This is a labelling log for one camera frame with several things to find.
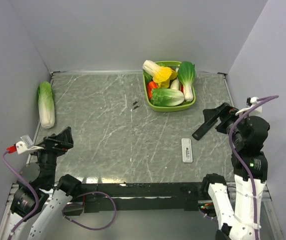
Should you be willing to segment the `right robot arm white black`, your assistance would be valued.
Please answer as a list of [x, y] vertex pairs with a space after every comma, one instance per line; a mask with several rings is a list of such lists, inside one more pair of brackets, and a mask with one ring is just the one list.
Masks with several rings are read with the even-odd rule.
[[204, 109], [204, 123], [199, 130], [205, 135], [217, 121], [219, 133], [229, 136], [231, 162], [235, 182], [235, 205], [232, 206], [225, 178], [216, 173], [207, 174], [200, 191], [211, 199], [217, 217], [218, 240], [257, 240], [261, 228], [260, 206], [267, 180], [267, 159], [262, 152], [270, 129], [269, 123], [259, 116], [238, 114], [238, 109], [223, 103]]

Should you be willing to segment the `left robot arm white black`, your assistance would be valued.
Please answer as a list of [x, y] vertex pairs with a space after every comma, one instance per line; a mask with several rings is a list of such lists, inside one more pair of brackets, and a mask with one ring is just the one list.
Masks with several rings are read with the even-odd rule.
[[59, 134], [44, 137], [38, 144], [25, 135], [6, 149], [6, 154], [30, 153], [37, 157], [36, 162], [25, 165], [20, 172], [3, 159], [17, 176], [19, 186], [5, 231], [9, 240], [43, 240], [66, 204], [80, 198], [82, 183], [77, 178], [66, 174], [55, 181], [57, 158], [73, 146], [72, 129], [68, 126]]

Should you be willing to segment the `black remote control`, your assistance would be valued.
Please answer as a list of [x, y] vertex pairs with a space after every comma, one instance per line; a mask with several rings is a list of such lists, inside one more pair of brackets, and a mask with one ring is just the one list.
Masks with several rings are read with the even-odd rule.
[[217, 123], [218, 115], [204, 114], [204, 123], [192, 134], [193, 138], [197, 141], [201, 138]]

